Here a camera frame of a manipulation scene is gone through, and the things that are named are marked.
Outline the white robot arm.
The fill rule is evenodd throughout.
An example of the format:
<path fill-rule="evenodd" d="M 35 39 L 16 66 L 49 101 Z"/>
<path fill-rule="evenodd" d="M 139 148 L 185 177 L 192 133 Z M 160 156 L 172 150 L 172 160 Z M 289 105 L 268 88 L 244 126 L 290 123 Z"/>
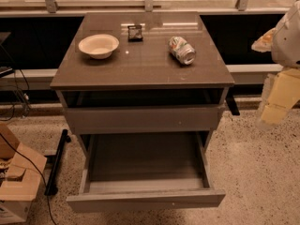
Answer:
<path fill-rule="evenodd" d="M 256 40 L 251 49 L 270 52 L 272 60 L 283 66 L 278 74 L 268 74 L 264 80 L 257 111 L 257 127 L 270 129 L 300 100 L 300 0 L 295 1 L 277 25 Z"/>

